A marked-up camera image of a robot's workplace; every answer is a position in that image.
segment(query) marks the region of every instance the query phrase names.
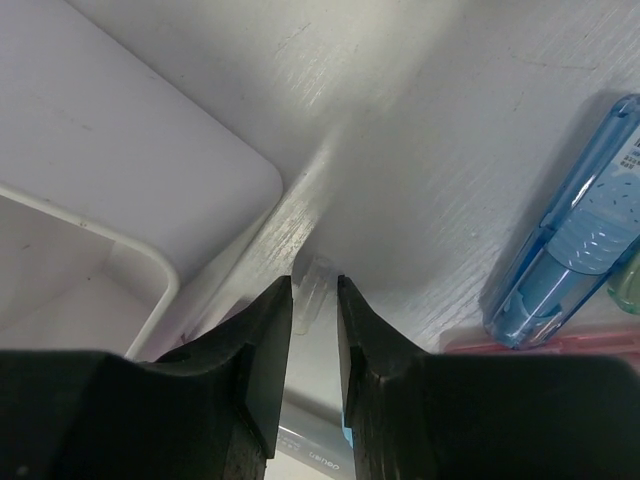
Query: white wood-grain surface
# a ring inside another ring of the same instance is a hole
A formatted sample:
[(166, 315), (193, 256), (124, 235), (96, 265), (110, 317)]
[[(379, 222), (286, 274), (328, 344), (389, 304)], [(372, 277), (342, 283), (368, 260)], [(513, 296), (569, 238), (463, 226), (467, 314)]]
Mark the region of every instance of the white wood-grain surface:
[[(210, 328), (321, 253), (418, 345), (478, 299), (599, 120), (640, 91), (636, 0), (69, 0), (273, 162), (288, 192)], [(622, 319), (605, 295), (578, 314)], [(335, 301), (287, 389), (340, 408)]]

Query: white label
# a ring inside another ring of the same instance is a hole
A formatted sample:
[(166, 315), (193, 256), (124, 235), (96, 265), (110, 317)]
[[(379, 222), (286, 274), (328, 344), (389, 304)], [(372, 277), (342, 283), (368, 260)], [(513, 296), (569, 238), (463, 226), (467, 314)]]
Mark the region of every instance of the white label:
[(633, 132), (611, 163), (617, 167), (612, 177), (619, 177), (625, 173), (633, 173), (640, 177), (640, 127)]

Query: black plastic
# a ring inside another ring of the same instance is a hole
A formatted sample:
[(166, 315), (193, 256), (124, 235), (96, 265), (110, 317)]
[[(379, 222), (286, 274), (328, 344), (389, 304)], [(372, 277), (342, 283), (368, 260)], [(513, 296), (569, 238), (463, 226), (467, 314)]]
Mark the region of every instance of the black plastic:
[(155, 363), (0, 352), (0, 478), (261, 479), (275, 453), (291, 281)]
[(338, 281), (358, 479), (638, 478), (640, 381), (588, 356), (429, 355)]

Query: scratch on surface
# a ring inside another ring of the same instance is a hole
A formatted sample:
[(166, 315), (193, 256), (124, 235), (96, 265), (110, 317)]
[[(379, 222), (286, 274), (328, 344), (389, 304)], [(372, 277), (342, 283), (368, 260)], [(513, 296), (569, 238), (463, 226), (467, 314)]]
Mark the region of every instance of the scratch on surface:
[(524, 92), (522, 92), (520, 94), (520, 98), (518, 99), (518, 101), (516, 102), (516, 106), (513, 107), (513, 111), (515, 112), (516, 110), (518, 110), (518, 107), (520, 107), (520, 104), (522, 103), (522, 99), (524, 98)]
[(276, 50), (276, 55), (278, 53), (280, 53), (287, 45), (289, 45), (289, 42), (291, 40), (293, 40), (294, 38), (296, 38), (298, 35), (300, 35), (302, 32), (304, 32), (307, 28), (309, 28), (311, 26), (311, 22), (307, 23), (304, 27), (300, 27), (298, 29), (297, 32), (295, 32), (292, 35), (289, 35), (287, 38), (285, 38), (282, 42), (280, 42), (278, 44), (278, 49)]
[(557, 64), (557, 63), (541, 62), (536, 60), (527, 60), (526, 58), (522, 58), (515, 54), (511, 54), (511, 58), (513, 58), (514, 60), (518, 60), (526, 65), (534, 65), (536, 67), (543, 67), (543, 68), (547, 68), (547, 67), (555, 68), (558, 70), (582, 70), (585, 72), (593, 72), (594, 70), (597, 70), (598, 67), (600, 66), (600, 63), (594, 66), (584, 66), (584, 65), (564, 65), (564, 64)]

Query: transparent tube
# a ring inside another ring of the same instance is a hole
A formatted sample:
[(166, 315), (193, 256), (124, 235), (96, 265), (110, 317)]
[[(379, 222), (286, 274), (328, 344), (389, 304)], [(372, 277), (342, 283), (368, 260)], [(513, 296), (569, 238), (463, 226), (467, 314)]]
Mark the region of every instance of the transparent tube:
[(338, 270), (325, 257), (314, 255), (293, 298), (293, 333), (305, 335), (318, 318), (322, 304), (335, 294)]

